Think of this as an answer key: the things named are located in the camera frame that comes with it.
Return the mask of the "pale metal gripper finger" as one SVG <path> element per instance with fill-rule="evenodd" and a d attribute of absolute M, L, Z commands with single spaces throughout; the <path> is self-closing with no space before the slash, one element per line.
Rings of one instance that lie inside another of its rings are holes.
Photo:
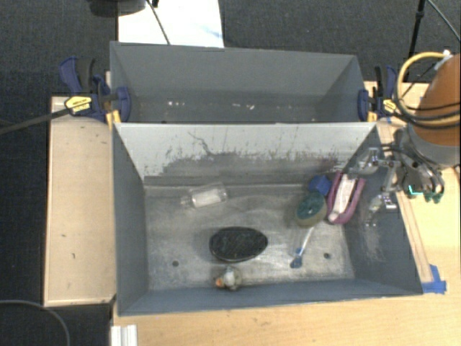
<path fill-rule="evenodd" d="M 391 167 L 393 162 L 382 156 L 379 148 L 368 148 L 360 153 L 355 163 L 349 167 L 349 176 L 365 176 L 374 174 L 380 167 Z"/>
<path fill-rule="evenodd" d="M 397 205 L 392 201 L 389 194 L 376 195 L 368 205 L 365 226 L 376 226 L 375 216 L 382 210 L 395 210 Z"/>

